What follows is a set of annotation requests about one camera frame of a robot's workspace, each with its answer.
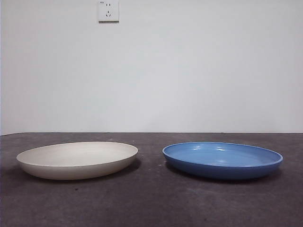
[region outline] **white plate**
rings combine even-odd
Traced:
[[[130,165],[138,149],[124,143],[80,142],[50,145],[22,152],[21,168],[53,180],[79,180],[115,173]]]

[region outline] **floor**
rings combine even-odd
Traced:
[[[24,173],[16,155],[45,145],[112,141],[139,149],[121,172],[53,181]],[[284,156],[248,181],[195,177],[166,164],[162,149],[187,141],[255,145]],[[302,227],[303,134],[19,133],[1,136],[2,227]]]

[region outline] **white dish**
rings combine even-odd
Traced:
[[[53,180],[79,180],[104,176],[130,165],[138,149],[113,142],[79,142],[50,145],[17,155],[21,168]]]

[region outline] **plate rim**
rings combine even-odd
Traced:
[[[212,165],[212,164],[206,164],[206,163],[198,163],[198,162],[188,162],[188,161],[185,161],[185,160],[181,160],[181,159],[178,159],[178,158],[175,158],[175,157],[172,157],[170,155],[168,155],[165,150],[169,147],[172,147],[172,146],[175,146],[175,145],[180,145],[180,144],[189,144],[189,143],[217,143],[217,144],[232,144],[232,145],[240,145],[240,146],[246,146],[246,147],[253,147],[253,148],[259,148],[259,149],[262,149],[262,150],[266,150],[266,151],[269,151],[269,152],[272,152],[272,153],[275,153],[277,154],[280,158],[279,160],[275,161],[275,162],[271,162],[271,163],[267,163],[267,164],[261,164],[261,165],[249,165],[249,166],[225,166],[225,165]],[[203,141],[203,142],[200,142],[200,141],[196,141],[196,142],[183,142],[183,143],[176,143],[176,144],[171,144],[171,145],[168,145],[166,146],[165,148],[162,149],[162,152],[165,156],[168,156],[174,160],[178,160],[178,161],[182,161],[182,162],[185,162],[185,163],[191,163],[191,164],[197,164],[197,165],[202,165],[202,166],[215,166],[215,167],[230,167],[230,168],[246,168],[246,167],[262,167],[262,166],[272,166],[272,165],[275,165],[275,164],[278,164],[278,163],[281,163],[283,161],[283,156],[281,154],[279,154],[278,152],[275,152],[273,150],[269,150],[267,148],[262,148],[262,147],[257,147],[257,146],[253,146],[253,145],[247,145],[247,144],[239,144],[239,143],[228,143],[228,142],[209,142],[209,141]]]
[[[58,145],[63,145],[63,144],[75,144],[75,143],[117,143],[117,144],[123,144],[123,145],[128,145],[130,147],[133,147],[136,149],[136,152],[131,155],[130,157],[127,157],[127,158],[123,158],[123,159],[120,159],[120,160],[117,160],[117,161],[112,161],[112,162],[105,162],[105,163],[98,163],[98,164],[91,164],[91,165],[81,165],[81,166],[54,166],[54,165],[37,165],[37,164],[31,164],[31,163],[26,163],[26,162],[22,162],[18,159],[18,156],[25,153],[25,152],[28,152],[28,151],[31,151],[31,150],[34,150],[34,149],[38,149],[38,148],[44,148],[44,147],[53,147],[53,146],[58,146]],[[98,165],[105,165],[105,164],[110,164],[110,163],[115,163],[115,162],[120,162],[122,160],[127,160],[129,158],[132,158],[134,156],[136,156],[138,154],[138,148],[133,146],[133,145],[130,145],[130,144],[127,144],[127,143],[119,143],[119,142],[109,142],[109,141],[83,141],[83,142],[72,142],[72,143],[58,143],[58,144],[52,144],[52,145],[46,145],[46,146],[41,146],[41,147],[37,147],[37,148],[32,148],[32,149],[29,149],[29,150],[25,150],[23,152],[21,152],[20,154],[18,154],[16,156],[16,160],[21,163],[21,164],[25,164],[25,165],[30,165],[30,166],[39,166],[39,167],[56,167],[56,168],[72,168],[72,167],[87,167],[87,166],[98,166]]]

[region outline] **concrete floor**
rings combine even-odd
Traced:
[[[80,141],[129,143],[137,159],[121,172],[53,181],[24,173],[16,155]],[[255,145],[284,156],[280,169],[247,181],[195,177],[166,164],[179,142]],[[1,136],[2,227],[302,227],[303,134],[19,133]]]

